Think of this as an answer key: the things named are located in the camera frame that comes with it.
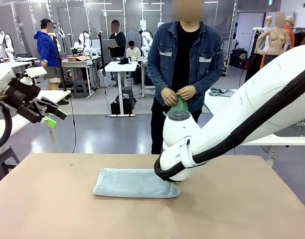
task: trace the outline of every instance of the khaki shorts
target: khaki shorts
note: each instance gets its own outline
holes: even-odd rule
[[[59,75],[59,69],[57,67],[47,66],[45,68],[47,74],[44,79],[48,80],[50,83],[60,83],[61,78]]]

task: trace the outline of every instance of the blue denim jacket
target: blue denim jacket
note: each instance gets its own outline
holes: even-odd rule
[[[148,71],[156,86],[155,98],[163,106],[161,91],[171,87],[177,54],[177,24],[177,21],[165,23],[158,28],[148,55]],[[200,24],[200,34],[190,54],[189,82],[196,88],[196,94],[188,101],[190,112],[202,108],[205,92],[219,80],[224,69],[220,33],[203,22]]]

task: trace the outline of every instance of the green cloth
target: green cloth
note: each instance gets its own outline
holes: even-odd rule
[[[172,106],[171,109],[166,114],[166,116],[175,113],[177,111],[188,111],[187,101],[183,100],[181,96],[177,96],[177,105]]]

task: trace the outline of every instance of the light blue towel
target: light blue towel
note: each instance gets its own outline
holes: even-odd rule
[[[175,198],[178,187],[161,180],[153,169],[101,169],[94,195],[119,198]]]
[[[233,96],[234,91],[229,89],[221,89],[218,87],[211,87],[209,95],[210,96],[222,96],[222,97],[231,97]]]

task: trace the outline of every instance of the stool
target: stool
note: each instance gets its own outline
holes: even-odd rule
[[[73,81],[74,99],[78,97],[88,97],[85,81]]]
[[[131,87],[122,87],[122,94],[127,94],[128,95],[128,99],[131,101],[132,110],[133,110],[135,108],[133,89]]]
[[[19,159],[12,147],[2,146],[0,148],[0,181],[8,174],[9,169],[15,168],[15,165],[5,164],[5,161],[9,158],[14,158],[15,162],[19,164]]]

